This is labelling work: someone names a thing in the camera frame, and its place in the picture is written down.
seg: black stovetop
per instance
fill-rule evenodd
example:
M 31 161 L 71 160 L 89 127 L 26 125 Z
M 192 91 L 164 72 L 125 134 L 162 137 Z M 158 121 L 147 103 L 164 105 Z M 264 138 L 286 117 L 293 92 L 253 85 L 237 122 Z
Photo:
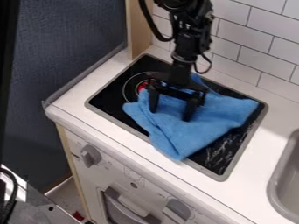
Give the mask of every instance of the black stovetop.
M 147 77 L 144 72 L 148 71 L 169 72 L 170 65 L 144 55 L 103 88 L 89 101 L 89 104 L 147 136 L 149 133 L 122 111 L 122 105 L 137 101 L 138 91 L 146 85 Z M 208 87 L 222 95 L 240 99 L 249 98 L 232 89 L 202 79 Z M 223 175 L 264 108 L 265 105 L 260 103 L 242 127 L 230 130 L 215 142 L 191 155 L 189 159 L 217 175 Z

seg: dark blue wall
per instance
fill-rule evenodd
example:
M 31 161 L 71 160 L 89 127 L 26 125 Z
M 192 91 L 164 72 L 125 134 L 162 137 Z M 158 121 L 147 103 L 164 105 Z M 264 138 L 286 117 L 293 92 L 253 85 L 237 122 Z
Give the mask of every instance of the dark blue wall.
M 125 40 L 123 0 L 22 0 L 3 163 L 44 190 L 68 172 L 41 102 Z

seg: induction cooktop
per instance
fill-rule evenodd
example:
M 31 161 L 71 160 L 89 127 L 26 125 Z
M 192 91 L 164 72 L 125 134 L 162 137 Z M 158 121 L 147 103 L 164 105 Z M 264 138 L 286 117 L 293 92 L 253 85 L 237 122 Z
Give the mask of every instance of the induction cooktop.
M 97 94 L 88 99 L 87 107 L 149 141 L 149 133 L 122 111 L 124 103 L 138 100 L 139 92 L 147 86 L 148 78 L 145 72 L 148 71 L 169 72 L 170 64 L 147 54 L 141 56 Z M 208 87 L 222 95 L 253 99 L 208 79 L 202 78 L 202 80 Z M 224 181 L 228 178 L 259 122 L 266 114 L 266 108 L 265 103 L 259 102 L 258 108 L 248 117 L 243 126 L 231 129 L 204 149 L 188 157 L 184 162 L 218 181 Z

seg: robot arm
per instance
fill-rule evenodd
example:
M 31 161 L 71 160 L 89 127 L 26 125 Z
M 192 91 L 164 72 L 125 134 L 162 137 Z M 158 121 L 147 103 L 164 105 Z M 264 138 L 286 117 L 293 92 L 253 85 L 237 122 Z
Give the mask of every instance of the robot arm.
M 171 55 L 173 63 L 169 73 L 148 73 L 149 108 L 151 112 L 156 112 L 160 94 L 185 100 L 187 103 L 183 120 L 189 121 L 196 107 L 205 104 L 205 95 L 209 91 L 207 87 L 193 81 L 191 69 L 194 66 L 199 74 L 204 74 L 212 67 L 212 62 L 205 56 L 212 43 L 211 28 L 214 19 L 212 3 L 210 0 L 154 1 L 170 13 L 172 36 L 166 38 L 161 34 L 149 13 L 145 0 L 139 0 L 143 15 L 160 41 L 167 42 L 174 39 L 176 47 Z M 210 67 L 202 73 L 196 67 L 199 55 L 210 63 Z M 193 94 L 180 91 L 181 88 L 190 89 Z

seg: oven handle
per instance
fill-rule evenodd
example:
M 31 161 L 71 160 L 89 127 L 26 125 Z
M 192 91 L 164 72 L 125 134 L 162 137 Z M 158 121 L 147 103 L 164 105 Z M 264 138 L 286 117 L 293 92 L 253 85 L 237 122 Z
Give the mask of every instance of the oven handle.
M 105 199 L 114 206 L 120 213 L 127 216 L 131 220 L 140 223 L 140 224 L 161 224 L 161 221 L 149 213 L 146 217 L 142 217 L 131 210 L 129 210 L 127 207 L 125 207 L 121 202 L 119 202 L 118 198 L 120 197 L 120 194 L 113 188 L 109 187 L 104 192 Z

